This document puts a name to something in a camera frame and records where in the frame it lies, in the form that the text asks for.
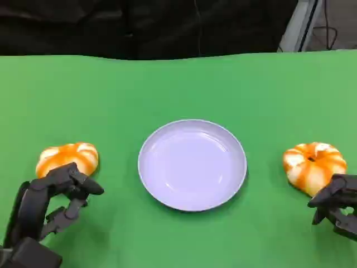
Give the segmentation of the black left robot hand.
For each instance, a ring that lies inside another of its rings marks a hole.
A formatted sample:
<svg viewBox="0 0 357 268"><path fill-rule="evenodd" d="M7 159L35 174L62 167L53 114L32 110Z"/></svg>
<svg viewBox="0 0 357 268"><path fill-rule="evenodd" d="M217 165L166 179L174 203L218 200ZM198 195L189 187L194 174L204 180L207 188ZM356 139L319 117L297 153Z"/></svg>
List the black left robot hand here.
<svg viewBox="0 0 357 268"><path fill-rule="evenodd" d="M43 240L50 233L59 233L71 226L89 195L101 195L104 189L80 172L72 162L52 169L45 177L26 181L20 186L8 222L3 247L11 248L30 237ZM47 214L50 199L64 195L70 203Z"/></svg>

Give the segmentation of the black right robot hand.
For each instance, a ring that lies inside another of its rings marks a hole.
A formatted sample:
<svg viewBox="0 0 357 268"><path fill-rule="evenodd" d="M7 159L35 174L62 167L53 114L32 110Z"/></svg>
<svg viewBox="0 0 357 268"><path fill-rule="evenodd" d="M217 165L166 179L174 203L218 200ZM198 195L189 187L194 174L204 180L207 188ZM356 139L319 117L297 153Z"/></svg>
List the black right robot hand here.
<svg viewBox="0 0 357 268"><path fill-rule="evenodd" d="M307 206L316 209L313 225L328 219L335 233L356 241L356 175L333 175Z"/></svg>

